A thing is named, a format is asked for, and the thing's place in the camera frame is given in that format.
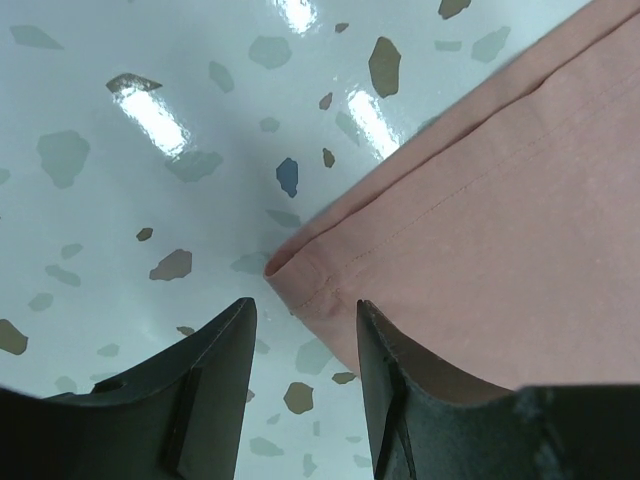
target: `terrazzo surface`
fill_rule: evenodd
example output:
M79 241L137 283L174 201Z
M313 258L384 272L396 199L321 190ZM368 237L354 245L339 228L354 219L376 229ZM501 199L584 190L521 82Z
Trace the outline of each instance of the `terrazzo surface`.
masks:
M268 256L587 0L117 0L0 7L0 383L94 383L242 296L236 478L370 480L359 381Z

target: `folded fabric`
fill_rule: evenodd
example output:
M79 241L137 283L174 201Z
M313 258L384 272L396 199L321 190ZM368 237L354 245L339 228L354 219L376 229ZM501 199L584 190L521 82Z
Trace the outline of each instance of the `folded fabric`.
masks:
M594 0L286 242L265 277L356 373L369 299L498 385L640 381L640 0Z

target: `brown speckle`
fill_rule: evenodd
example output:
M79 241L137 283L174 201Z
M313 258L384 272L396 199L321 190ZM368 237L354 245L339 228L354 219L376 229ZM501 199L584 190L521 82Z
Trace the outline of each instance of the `brown speckle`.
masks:
M373 88L382 98L398 93L402 55L391 40L379 37L369 58Z
M138 232L136 238L138 239L138 241L144 242L146 240L149 240L151 238L151 235L153 235L153 228L144 227Z
M324 166L327 168L333 167L333 164L336 163L336 157L331 153L331 150L327 148L322 149L322 158L324 160Z
M344 32L347 28L349 28L349 24L348 23L337 23L336 24L336 33L342 33Z
M313 388L306 383L293 382L284 396L287 408L296 415L313 409Z
M329 107L331 106L332 101L333 101L333 92L329 92L324 97L322 97L322 100L318 102L318 106L320 107L320 110L329 110Z
M455 17L462 10L471 5L471 0L442 0L438 13L445 20Z
M333 377L331 377L331 380L336 382L338 385L344 385L345 383L352 382L353 380L355 380L355 378L356 376L351 372L342 372L336 373Z
M181 334L183 334L185 337L188 337L189 335L193 335L196 331L191 328L191 327L176 327L176 330L178 330Z
M149 272L151 280L170 281L176 278L184 278L191 273L191 252L175 250L163 258L158 266Z
M27 350L29 338L20 333L13 324L4 318L0 318L0 350L22 355Z
M111 93L123 93L125 91L133 93L150 92L162 87L162 84L133 73L123 73L109 80L106 87Z

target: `floor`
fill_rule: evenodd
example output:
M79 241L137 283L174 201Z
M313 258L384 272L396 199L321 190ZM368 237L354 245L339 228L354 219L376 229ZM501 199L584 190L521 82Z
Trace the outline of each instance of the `floor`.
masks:
M587 2L4 3L0 383L87 392L253 296L237 479L370 480L358 380L265 260Z

